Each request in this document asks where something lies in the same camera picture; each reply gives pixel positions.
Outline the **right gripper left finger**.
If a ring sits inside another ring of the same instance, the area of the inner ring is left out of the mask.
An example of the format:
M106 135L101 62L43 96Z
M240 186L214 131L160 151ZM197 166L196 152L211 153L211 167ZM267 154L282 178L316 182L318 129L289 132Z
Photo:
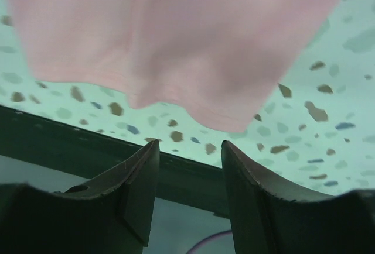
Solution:
M2 253L142 253L148 246L159 142L65 192L1 185Z

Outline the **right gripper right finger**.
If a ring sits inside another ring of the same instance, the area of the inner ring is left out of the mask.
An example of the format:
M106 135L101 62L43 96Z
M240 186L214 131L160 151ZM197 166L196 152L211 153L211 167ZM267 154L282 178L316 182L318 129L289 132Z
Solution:
M291 182L231 142L221 146L237 253L373 253L374 191L331 196Z

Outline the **pink t-shirt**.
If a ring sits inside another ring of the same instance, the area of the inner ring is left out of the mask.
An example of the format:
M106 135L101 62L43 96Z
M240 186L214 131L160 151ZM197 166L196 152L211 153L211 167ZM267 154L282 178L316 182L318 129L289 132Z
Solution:
M33 75L242 132L339 0L6 0Z

